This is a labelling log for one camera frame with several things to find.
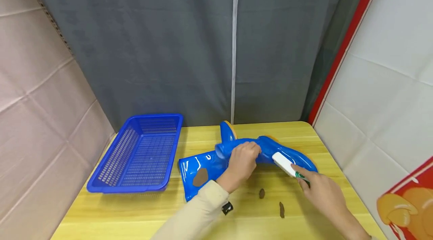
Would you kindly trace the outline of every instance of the person's right hand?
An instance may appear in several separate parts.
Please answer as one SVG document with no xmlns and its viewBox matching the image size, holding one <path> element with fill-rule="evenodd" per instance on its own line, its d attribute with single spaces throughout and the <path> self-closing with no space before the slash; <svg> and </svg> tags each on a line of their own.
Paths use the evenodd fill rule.
<svg viewBox="0 0 433 240">
<path fill-rule="evenodd" d="M 331 221 L 346 239 L 371 239 L 348 210 L 343 192 L 336 182 L 323 174 L 308 171 L 294 164 L 292 168 L 310 181 L 310 186 L 308 186 L 304 180 L 297 178 L 305 197 Z"/>
</svg>

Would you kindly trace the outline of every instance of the hand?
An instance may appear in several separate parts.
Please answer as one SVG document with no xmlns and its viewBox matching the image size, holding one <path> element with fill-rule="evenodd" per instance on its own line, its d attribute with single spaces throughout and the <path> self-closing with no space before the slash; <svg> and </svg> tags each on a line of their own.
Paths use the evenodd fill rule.
<svg viewBox="0 0 433 240">
<path fill-rule="evenodd" d="M 246 142 L 233 149 L 226 171 L 216 182 L 228 193 L 233 193 L 256 168 L 256 158 L 261 153 L 255 142 Z"/>
<path fill-rule="evenodd" d="M 310 187 L 297 178 L 305 197 L 327 217 L 345 239 L 370 240 L 358 220 L 350 213 L 341 188 L 331 178 L 292 164 L 292 168 L 310 181 Z"/>
</svg>

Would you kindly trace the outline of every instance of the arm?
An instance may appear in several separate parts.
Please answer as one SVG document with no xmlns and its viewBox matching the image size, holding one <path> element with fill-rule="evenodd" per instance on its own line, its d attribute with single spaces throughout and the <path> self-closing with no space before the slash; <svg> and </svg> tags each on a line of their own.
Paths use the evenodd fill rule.
<svg viewBox="0 0 433 240">
<path fill-rule="evenodd" d="M 196 197 L 167 220 L 151 239 L 195 239 L 202 229 L 218 217 L 228 197 L 228 192 L 220 185 L 209 181 Z"/>
<path fill-rule="evenodd" d="M 297 178 L 305 197 L 331 221 L 345 239 L 372 239 L 347 208 L 343 192 L 337 183 L 323 174 L 308 171 L 297 165 L 292 165 L 292 167 L 310 181 L 309 187 L 304 180 Z"/>
<path fill-rule="evenodd" d="M 233 149 L 226 171 L 216 182 L 205 184 L 196 197 L 167 220 L 151 240 L 195 239 L 218 217 L 229 194 L 251 176 L 260 152 L 260 147 L 254 142 L 246 142 Z"/>
</svg>

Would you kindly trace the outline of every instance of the gray curtain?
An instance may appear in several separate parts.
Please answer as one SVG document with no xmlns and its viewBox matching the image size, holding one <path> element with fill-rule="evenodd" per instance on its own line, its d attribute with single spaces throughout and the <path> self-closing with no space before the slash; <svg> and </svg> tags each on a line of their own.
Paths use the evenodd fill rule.
<svg viewBox="0 0 433 240">
<path fill-rule="evenodd" d="M 135 114 L 188 126 L 296 121 L 338 0 L 43 0 L 115 130 Z M 232 35 L 237 37 L 232 100 Z"/>
<path fill-rule="evenodd" d="M 338 0 L 239 0 L 235 123 L 299 120 Z"/>
<path fill-rule="evenodd" d="M 335 3 L 333 15 L 330 17 L 330 23 L 324 32 L 325 35 L 314 62 L 310 86 L 302 111 L 302 121 L 308 121 L 308 115 L 310 115 L 314 102 L 340 49 L 359 0 L 331 0 L 331 3 Z"/>
</svg>

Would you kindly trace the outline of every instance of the black watch strap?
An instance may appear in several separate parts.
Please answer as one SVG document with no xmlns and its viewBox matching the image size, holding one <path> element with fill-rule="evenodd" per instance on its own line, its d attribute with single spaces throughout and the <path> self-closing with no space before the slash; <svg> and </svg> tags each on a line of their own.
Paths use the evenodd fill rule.
<svg viewBox="0 0 433 240">
<path fill-rule="evenodd" d="M 224 213 L 224 215 L 227 215 L 229 212 L 231 212 L 233 210 L 233 205 L 230 203 L 230 201 L 228 203 L 226 203 L 223 207 L 222 207 L 222 212 Z"/>
</svg>

